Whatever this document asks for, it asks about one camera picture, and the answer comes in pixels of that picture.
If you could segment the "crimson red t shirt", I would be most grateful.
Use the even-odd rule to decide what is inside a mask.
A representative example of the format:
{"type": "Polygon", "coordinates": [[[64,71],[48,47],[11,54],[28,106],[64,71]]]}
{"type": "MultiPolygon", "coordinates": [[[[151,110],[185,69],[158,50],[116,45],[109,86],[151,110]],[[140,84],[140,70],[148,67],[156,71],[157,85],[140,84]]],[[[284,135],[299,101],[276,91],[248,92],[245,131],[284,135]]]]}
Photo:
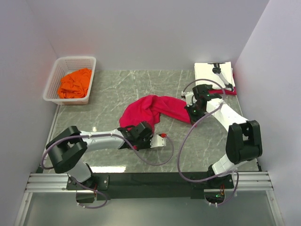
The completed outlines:
{"type": "Polygon", "coordinates": [[[155,125],[160,122],[162,114],[190,124],[185,106],[185,101],[175,97],[148,95],[128,105],[119,119],[119,124],[124,128],[126,126],[137,126],[145,121],[154,129],[155,125]]]}

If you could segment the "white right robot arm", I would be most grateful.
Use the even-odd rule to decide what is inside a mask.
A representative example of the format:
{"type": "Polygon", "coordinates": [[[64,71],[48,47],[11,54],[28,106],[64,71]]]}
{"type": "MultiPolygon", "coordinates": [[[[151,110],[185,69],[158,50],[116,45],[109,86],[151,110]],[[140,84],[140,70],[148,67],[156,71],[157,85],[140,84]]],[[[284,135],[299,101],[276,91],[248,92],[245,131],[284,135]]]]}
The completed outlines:
{"type": "Polygon", "coordinates": [[[235,112],[224,101],[224,95],[209,93],[210,85],[195,86],[191,92],[182,92],[184,107],[192,124],[188,135],[201,122],[213,116],[227,131],[225,155],[208,168],[207,184],[217,188],[223,177],[238,166],[262,155],[261,129],[256,120],[250,121],[235,112]]]}

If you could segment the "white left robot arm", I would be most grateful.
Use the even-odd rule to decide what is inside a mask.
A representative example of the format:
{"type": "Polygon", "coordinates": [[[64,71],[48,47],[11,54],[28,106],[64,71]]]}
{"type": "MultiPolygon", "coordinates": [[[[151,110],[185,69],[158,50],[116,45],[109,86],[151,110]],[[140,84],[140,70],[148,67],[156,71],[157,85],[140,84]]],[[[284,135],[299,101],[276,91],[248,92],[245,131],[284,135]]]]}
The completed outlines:
{"type": "Polygon", "coordinates": [[[55,173],[67,173],[83,189],[93,186],[92,170],[81,159],[84,153],[102,149],[150,148],[153,131],[143,121],[136,126],[117,128],[107,132],[85,132],[70,126],[50,141],[46,149],[55,173]]]}

